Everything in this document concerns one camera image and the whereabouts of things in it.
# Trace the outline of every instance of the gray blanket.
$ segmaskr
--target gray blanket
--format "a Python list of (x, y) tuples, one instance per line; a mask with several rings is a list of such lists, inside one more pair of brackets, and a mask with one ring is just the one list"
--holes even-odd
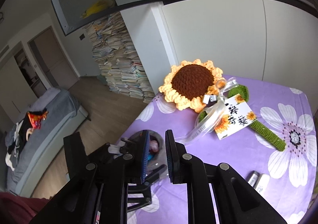
[(33, 134), (30, 136), (29, 141), (26, 143), (20, 154), (18, 166), (14, 171), (8, 168), (8, 191), (15, 191), (15, 187), (29, 166), (32, 157), (35, 154), (41, 154), (41, 152), (37, 150), (54, 127), (70, 113), (70, 118), (75, 117), (79, 107), (80, 104), (77, 99), (66, 90), (61, 90), (61, 92), (47, 105), (47, 118), (41, 122), (41, 128), (35, 129)]

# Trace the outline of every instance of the paper pile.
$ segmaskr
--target paper pile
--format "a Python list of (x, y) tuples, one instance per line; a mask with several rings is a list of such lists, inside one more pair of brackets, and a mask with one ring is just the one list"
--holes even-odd
[(155, 94), (120, 12), (84, 28), (93, 44), (93, 58), (109, 89), (149, 103)]

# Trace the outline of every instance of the white card with sunflowers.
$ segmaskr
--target white card with sunflowers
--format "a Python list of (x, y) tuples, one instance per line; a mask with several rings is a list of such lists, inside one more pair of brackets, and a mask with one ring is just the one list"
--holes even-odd
[(214, 128), (220, 140), (238, 132), (256, 120), (251, 110), (240, 94), (225, 100), (226, 110), (220, 123)]

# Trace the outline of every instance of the floral tablecloth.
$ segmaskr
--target floral tablecloth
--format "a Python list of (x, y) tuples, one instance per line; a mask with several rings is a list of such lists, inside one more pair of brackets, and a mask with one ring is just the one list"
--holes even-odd
[[(258, 120), (285, 140), (285, 150), (277, 151), (247, 127), (223, 140), (215, 132), (208, 133), (186, 146), (187, 152), (209, 164), (226, 162), (245, 179), (252, 171), (269, 174), (264, 198), (287, 223), (296, 224), (310, 202), (317, 166), (316, 133), (307, 97), (294, 88), (246, 78), (237, 80), (248, 87), (248, 104)], [(171, 129), (178, 139), (190, 133), (196, 117), (192, 109), (179, 111), (158, 93), (122, 137), (143, 129), (164, 137), (165, 131)], [(185, 184), (173, 185), (165, 178), (152, 186), (152, 196), (153, 204), (128, 213), (128, 223), (188, 223)]]

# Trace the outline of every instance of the maroon fabric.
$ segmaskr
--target maroon fabric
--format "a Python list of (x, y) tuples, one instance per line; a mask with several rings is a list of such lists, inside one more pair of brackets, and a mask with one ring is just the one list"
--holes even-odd
[(0, 212), (8, 212), (18, 224), (28, 224), (30, 220), (47, 204), (48, 199), (25, 198), (8, 192), (0, 192)]

